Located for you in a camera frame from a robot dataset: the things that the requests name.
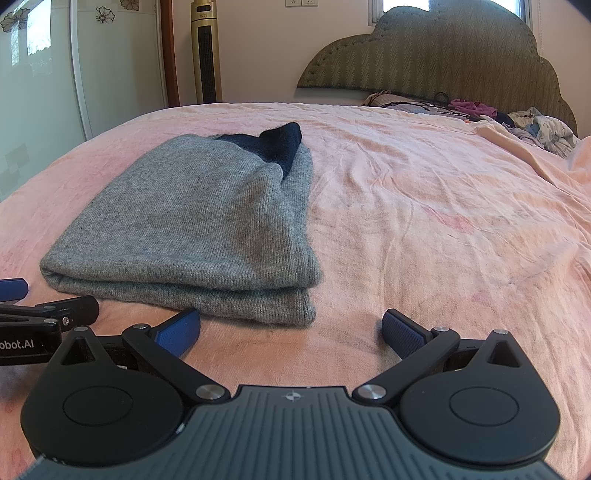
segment metal pin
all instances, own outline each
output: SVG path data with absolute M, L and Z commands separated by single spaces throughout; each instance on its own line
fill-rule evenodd
M 386 396 L 386 389 L 381 385 L 365 384 L 357 389 L 357 394 L 367 400 L 379 400 Z
M 217 400 L 218 398 L 222 398 L 224 393 L 226 393 L 225 388 L 221 385 L 214 384 L 201 385 L 201 387 L 195 390 L 195 395 L 204 400 Z

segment wrinkled bedsheet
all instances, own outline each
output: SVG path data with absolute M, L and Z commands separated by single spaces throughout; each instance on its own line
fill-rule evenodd
M 24 277 L 24 305 L 62 299 L 39 260 L 135 159 L 177 135 L 301 125 L 314 180 L 308 233 L 324 281 L 307 329 L 204 317 L 186 361 L 239 383 L 353 388 L 398 358 L 379 335 L 394 307 L 466 338 L 515 335 L 561 412 L 547 458 L 591 473 L 591 138 L 567 160 L 500 125 L 366 107 L 187 106 L 144 115 L 86 142 L 0 203 L 0 277 Z M 102 301 L 95 332 L 155 325 L 173 312 Z M 0 479 L 33 461 L 19 413 L 42 365 L 0 367 Z

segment sliding wardrobe door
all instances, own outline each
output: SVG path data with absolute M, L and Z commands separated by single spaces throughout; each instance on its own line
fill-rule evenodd
M 89 136 L 166 107 L 155 0 L 72 0 Z
M 68 0 L 12 4 L 0 17 L 0 201 L 85 140 Z

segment folded gray sweater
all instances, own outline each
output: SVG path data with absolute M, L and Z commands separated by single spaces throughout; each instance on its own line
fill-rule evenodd
M 173 138 L 91 201 L 41 272 L 63 292 L 306 325 L 315 315 L 307 289 L 321 273 L 306 237 L 303 144 L 283 177 L 228 141 Z

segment tower fan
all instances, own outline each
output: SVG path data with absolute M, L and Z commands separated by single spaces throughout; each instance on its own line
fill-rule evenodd
M 196 0 L 191 4 L 191 39 L 197 103 L 221 102 L 222 80 L 215 0 Z

